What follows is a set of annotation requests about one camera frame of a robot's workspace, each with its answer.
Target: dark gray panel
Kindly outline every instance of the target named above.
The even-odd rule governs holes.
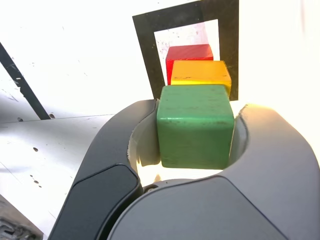
[[[274,110],[261,106],[247,105],[237,124],[245,128],[246,148],[219,175],[289,239],[319,240],[320,171],[307,141]]]
[[[127,205],[118,204],[138,186],[136,175],[125,165],[113,166],[78,182],[71,189],[49,239],[96,239],[114,208],[125,208]]]
[[[285,240],[225,178],[158,188],[120,216],[108,240]]]
[[[156,100],[138,101],[117,113],[98,132],[86,152],[75,182],[114,164],[130,166],[127,151],[130,136],[156,108]]]

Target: black border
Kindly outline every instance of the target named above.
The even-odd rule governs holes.
[[[218,19],[220,59],[225,61],[232,79],[230,100],[238,100],[239,0],[194,1],[132,18],[155,99],[160,98],[165,80],[154,32]]]
[[[0,62],[38,117],[41,120],[51,119],[1,42]]]

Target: yellow cube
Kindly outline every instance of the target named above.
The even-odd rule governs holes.
[[[230,95],[231,77],[224,61],[174,61],[171,85],[203,84],[224,85],[228,95]]]

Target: gray plastic housing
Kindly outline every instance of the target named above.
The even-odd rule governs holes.
[[[320,171],[307,141],[256,105],[241,110],[232,141],[224,171],[141,196],[108,239],[319,240]]]

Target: white surface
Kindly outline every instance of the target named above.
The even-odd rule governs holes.
[[[318,159],[319,12],[318,0],[245,0],[239,14],[239,100],[275,109]]]
[[[111,117],[0,125],[0,193],[45,235],[55,223],[89,145]]]

